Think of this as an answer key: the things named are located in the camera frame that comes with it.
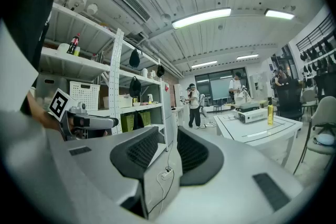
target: white plastic basket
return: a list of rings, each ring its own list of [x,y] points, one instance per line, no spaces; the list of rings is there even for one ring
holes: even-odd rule
[[[98,110],[100,85],[70,81],[70,96],[86,106],[87,111]]]

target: white t-shirt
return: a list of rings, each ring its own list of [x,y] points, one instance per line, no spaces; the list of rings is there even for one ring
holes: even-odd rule
[[[191,98],[193,98],[193,100],[190,102],[190,108],[191,109],[197,109],[200,104],[198,103],[198,100],[199,100],[199,96],[198,96],[198,91],[195,90],[193,91],[193,94],[191,95]]]
[[[242,85],[240,84],[240,80],[231,79],[230,85],[229,85],[229,90],[230,89],[237,90],[241,86]],[[235,98],[236,98],[238,96],[238,92],[234,92],[234,94],[235,94]]]

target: whiteboard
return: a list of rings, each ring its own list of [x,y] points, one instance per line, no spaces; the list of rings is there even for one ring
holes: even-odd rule
[[[210,81],[213,100],[230,97],[229,86],[231,79],[232,78]]]

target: soda bottle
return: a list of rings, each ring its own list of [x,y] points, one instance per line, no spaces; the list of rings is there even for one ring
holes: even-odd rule
[[[78,41],[79,41],[79,33],[77,34],[77,36],[74,36],[72,38],[72,41],[70,43],[70,46],[69,46],[69,49],[67,51],[67,54],[72,54],[74,55],[75,53],[75,48],[77,47],[78,45]]]

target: black trousers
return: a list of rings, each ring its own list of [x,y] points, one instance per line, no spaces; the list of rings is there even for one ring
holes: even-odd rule
[[[196,126],[199,127],[201,125],[201,114],[199,113],[199,107],[197,109],[190,109],[189,127],[193,126],[194,119]]]

